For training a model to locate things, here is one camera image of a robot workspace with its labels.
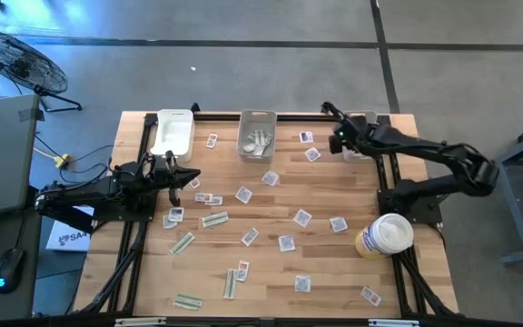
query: gray plastic basket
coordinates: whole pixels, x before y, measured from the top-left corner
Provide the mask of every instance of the gray plastic basket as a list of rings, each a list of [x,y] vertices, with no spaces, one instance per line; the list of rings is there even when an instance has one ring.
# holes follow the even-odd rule
[[[278,115],[275,112],[262,110],[244,110],[240,117],[240,127],[237,134],[237,154],[248,163],[269,163],[276,148],[276,123]],[[250,144],[248,136],[255,130],[263,130],[272,134],[270,144],[265,148],[263,154],[253,155],[243,151],[243,146]]]

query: concrete floor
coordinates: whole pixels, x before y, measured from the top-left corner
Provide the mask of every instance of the concrete floor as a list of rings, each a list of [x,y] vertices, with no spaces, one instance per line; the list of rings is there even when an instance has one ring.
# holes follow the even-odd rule
[[[26,2],[4,0],[0,31],[119,39],[344,43],[378,39],[369,0]],[[379,0],[379,4],[388,42],[523,45],[523,1]],[[376,48],[35,47],[66,72],[70,85],[64,95],[84,106],[81,113],[47,114],[45,123],[38,125],[41,137],[54,149],[75,157],[110,144],[123,110],[187,108],[198,102],[203,110],[317,111],[322,101],[330,100],[344,110],[391,111],[389,81],[385,84]],[[463,49],[389,50],[399,108],[416,115],[421,136],[467,142],[495,157],[523,132],[523,51]],[[13,84],[0,76],[0,95],[16,94]],[[98,153],[74,169],[105,160],[108,153]],[[430,175],[445,173],[435,164],[428,168]],[[85,180],[94,174],[73,178]],[[36,187],[59,179],[49,160],[37,154],[31,176]],[[523,322],[523,264],[499,263],[501,255],[521,249],[501,191],[485,199],[456,194],[441,205],[441,211],[461,312]],[[43,240],[47,230],[43,229]],[[35,311],[65,311],[77,280],[77,273],[68,271],[78,269],[81,260],[79,254],[41,251]],[[46,285],[61,289],[63,296],[55,305],[38,291]]]

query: fan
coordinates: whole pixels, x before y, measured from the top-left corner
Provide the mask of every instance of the fan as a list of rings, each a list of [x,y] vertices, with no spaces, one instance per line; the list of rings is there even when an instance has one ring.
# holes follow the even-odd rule
[[[75,104],[76,107],[48,109],[48,113],[82,110],[82,106],[72,100],[58,96],[68,88],[68,80],[57,64],[16,38],[0,32],[0,74],[14,83],[34,90],[40,96],[52,96],[56,99]]]

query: butcher block tabletop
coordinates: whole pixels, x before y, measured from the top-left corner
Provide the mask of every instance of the butcher block tabletop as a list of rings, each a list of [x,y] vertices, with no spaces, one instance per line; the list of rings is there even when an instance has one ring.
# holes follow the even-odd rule
[[[112,165],[136,160],[146,114],[123,112]],[[391,114],[390,122],[405,134],[417,135],[411,114]],[[144,246],[134,316],[400,317],[391,259],[369,261],[361,258],[354,246],[357,233],[378,218],[379,180],[375,163],[371,159],[345,163],[342,154],[330,154],[328,136],[332,122],[278,122],[271,163],[245,163],[236,153],[238,124],[195,122],[192,159],[179,165],[201,169],[201,186],[193,190],[187,185],[179,192],[184,219],[169,230],[163,229],[163,216],[171,208],[168,192],[159,193]],[[302,131],[311,131],[314,143],[302,144]],[[213,149],[205,146],[211,133],[218,135]],[[153,146],[155,134],[153,126],[148,149]],[[313,146],[321,157],[311,163],[304,152]],[[398,158],[403,178],[427,179],[422,160],[402,154]],[[262,182],[268,170],[280,176],[279,184],[269,186]],[[247,204],[235,198],[241,186],[253,192]],[[221,195],[223,204],[196,203],[196,193]],[[300,209],[312,215],[306,228],[292,220]],[[219,212],[227,212],[229,222],[204,229],[201,218]],[[334,233],[329,223],[332,217],[344,217],[349,228]],[[260,234],[246,247],[241,238],[252,227]],[[111,222],[93,234],[75,310],[89,303],[113,272],[122,230],[123,223]],[[424,225],[415,225],[414,230],[421,274],[440,299],[456,311],[448,261],[439,235]],[[195,240],[181,254],[173,256],[169,250],[188,232]],[[282,235],[293,236],[295,251],[280,252],[278,237]],[[247,280],[237,282],[234,300],[223,299],[227,270],[237,269],[240,260],[250,263]],[[121,288],[119,308],[128,289],[128,274]],[[310,292],[294,291],[297,275],[311,277]],[[412,283],[406,272],[405,276],[410,306],[415,308]],[[378,307],[360,295],[364,286],[382,297]],[[177,294],[202,298],[202,308],[191,311],[173,306]]]

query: computer mouse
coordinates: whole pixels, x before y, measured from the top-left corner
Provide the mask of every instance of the computer mouse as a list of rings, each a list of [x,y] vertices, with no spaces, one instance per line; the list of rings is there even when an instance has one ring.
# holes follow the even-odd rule
[[[14,248],[4,252],[0,258],[0,293],[13,292],[21,280],[21,263],[24,250]]]

